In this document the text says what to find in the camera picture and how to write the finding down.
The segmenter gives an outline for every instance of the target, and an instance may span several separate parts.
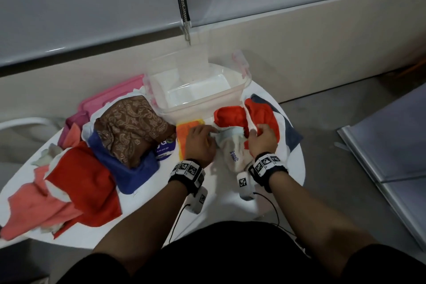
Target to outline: clear plastic container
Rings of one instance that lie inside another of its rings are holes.
[[[150,61],[144,85],[154,110],[180,124],[240,105],[242,91],[251,82],[248,67],[241,50],[209,59],[204,45],[191,46]]]

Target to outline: pink plastic lid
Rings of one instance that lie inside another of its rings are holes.
[[[132,77],[120,84],[117,84],[114,87],[106,89],[93,97],[83,100],[78,105],[78,111],[87,111],[89,117],[99,109],[101,109],[106,103],[110,103],[117,99],[120,96],[124,96],[129,92],[132,92],[133,89],[139,89],[144,85],[143,82],[144,74]]]

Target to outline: wristband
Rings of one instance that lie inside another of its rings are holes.
[[[204,169],[201,168],[196,160],[183,160],[173,168],[169,182],[177,180],[183,183],[188,190],[188,194],[192,193],[195,196],[203,184],[205,175]]]
[[[260,186],[263,186],[268,193],[272,193],[269,187],[269,178],[276,171],[288,173],[284,163],[275,154],[269,152],[263,152],[256,156],[254,164],[248,168],[248,172],[252,175],[253,179]]]

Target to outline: black shorts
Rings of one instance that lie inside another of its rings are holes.
[[[418,278],[426,265],[388,246],[369,245],[349,258],[343,281]],[[280,228],[264,222],[226,221],[197,230],[161,249],[130,277],[107,254],[91,254],[74,265],[64,283],[142,283],[182,279],[187,283],[238,280],[332,281]]]

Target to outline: beige wall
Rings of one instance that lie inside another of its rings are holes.
[[[212,56],[242,49],[253,80],[281,102],[416,59],[426,50],[426,0],[325,1],[193,28],[191,39]],[[70,116],[81,100],[142,73],[144,61],[185,45],[177,36],[0,78],[0,121]],[[0,132],[0,161],[2,149],[17,147],[25,145],[12,131]]]

